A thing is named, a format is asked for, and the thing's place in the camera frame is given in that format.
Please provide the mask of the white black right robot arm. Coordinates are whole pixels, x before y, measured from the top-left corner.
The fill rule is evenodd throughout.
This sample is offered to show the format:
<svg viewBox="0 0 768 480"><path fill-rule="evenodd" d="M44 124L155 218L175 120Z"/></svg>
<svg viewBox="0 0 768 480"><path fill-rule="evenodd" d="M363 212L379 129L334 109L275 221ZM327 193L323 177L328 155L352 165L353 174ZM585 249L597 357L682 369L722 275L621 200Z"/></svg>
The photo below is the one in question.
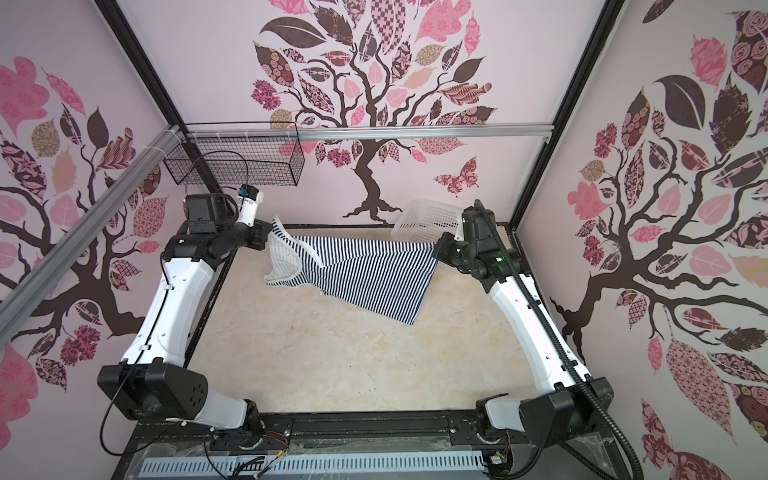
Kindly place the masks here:
<svg viewBox="0 0 768 480"><path fill-rule="evenodd" d="M533 374L537 394L501 395L481 402L496 430L521 432L546 448L608 427L613 390L595 378L566 342L543 305L519 254L508 249L493 213L480 201L461 214L461 232L445 232L435 246L439 262L479 281L510 323Z"/></svg>

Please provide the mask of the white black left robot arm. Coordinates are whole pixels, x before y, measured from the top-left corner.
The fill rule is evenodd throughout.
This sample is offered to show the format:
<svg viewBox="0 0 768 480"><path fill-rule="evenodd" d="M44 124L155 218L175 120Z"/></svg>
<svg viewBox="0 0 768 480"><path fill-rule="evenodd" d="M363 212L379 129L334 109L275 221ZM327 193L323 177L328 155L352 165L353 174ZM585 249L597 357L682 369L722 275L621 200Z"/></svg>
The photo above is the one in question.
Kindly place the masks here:
<svg viewBox="0 0 768 480"><path fill-rule="evenodd" d="M97 377L110 406L126 419L204 425L231 433L246 447L261 441L256 404L212 390L204 375L187 368L186 352L222 265L241 248L265 248L271 226L257 218L262 201L262 192L247 184L236 198L187 196L186 219L160 257L148 314L121 360Z"/></svg>

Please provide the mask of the blue white striped tank top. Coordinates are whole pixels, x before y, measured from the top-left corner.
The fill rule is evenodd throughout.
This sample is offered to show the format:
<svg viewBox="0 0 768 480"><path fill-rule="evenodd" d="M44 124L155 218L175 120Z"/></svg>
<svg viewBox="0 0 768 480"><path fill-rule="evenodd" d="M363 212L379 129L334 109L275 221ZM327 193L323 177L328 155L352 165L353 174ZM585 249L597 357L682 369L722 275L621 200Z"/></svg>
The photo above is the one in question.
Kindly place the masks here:
<svg viewBox="0 0 768 480"><path fill-rule="evenodd" d="M433 243L294 236L279 218L268 235L270 287L313 286L326 296L414 323L437 269Z"/></svg>

